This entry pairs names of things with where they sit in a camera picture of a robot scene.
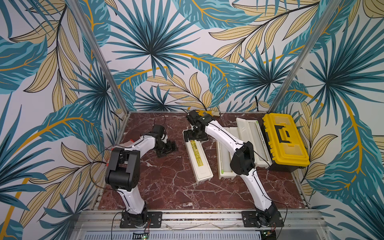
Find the dispenser tray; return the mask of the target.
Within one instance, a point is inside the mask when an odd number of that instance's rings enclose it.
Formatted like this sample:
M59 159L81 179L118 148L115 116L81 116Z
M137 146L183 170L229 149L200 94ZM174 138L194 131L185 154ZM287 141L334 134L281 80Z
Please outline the dispenser tray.
M223 144L219 142L216 142L216 144L217 144L219 179L233 180L237 176L237 174L232 171L230 166L232 156L230 152L224 147Z

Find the white dispenser box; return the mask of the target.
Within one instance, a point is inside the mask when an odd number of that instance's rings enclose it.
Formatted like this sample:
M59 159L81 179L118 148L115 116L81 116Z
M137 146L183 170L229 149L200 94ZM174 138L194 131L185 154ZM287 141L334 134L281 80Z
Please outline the white dispenser box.
M183 131L183 136L196 183L212 179L214 175L201 142L190 140L188 130Z
M236 149L241 148L244 142L240 139L240 134L237 127L230 127L229 129L230 129L229 132L233 136L233 142L234 142L233 147L235 151Z

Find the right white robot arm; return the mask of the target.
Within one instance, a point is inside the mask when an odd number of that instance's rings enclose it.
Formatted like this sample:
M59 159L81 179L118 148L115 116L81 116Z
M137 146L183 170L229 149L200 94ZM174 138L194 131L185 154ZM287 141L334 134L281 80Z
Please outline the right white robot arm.
M276 213L278 211L276 204L268 196L258 177L253 144L233 136L209 114L200 116L197 111L192 110L187 113L186 119L192 129L187 131L185 137L188 140L205 141L211 136L222 144L232 155L230 167L245 182L255 208L264 214Z

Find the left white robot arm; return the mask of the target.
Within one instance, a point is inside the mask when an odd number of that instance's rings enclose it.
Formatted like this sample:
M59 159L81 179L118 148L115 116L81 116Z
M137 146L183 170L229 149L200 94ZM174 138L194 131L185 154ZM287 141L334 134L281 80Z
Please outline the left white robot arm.
M146 204L138 188L140 162L141 158L152 150L159 158L177 151L176 143L168 139L162 125L153 125L149 133L144 134L129 146L112 149L105 182L119 193L129 214L139 215L145 209Z

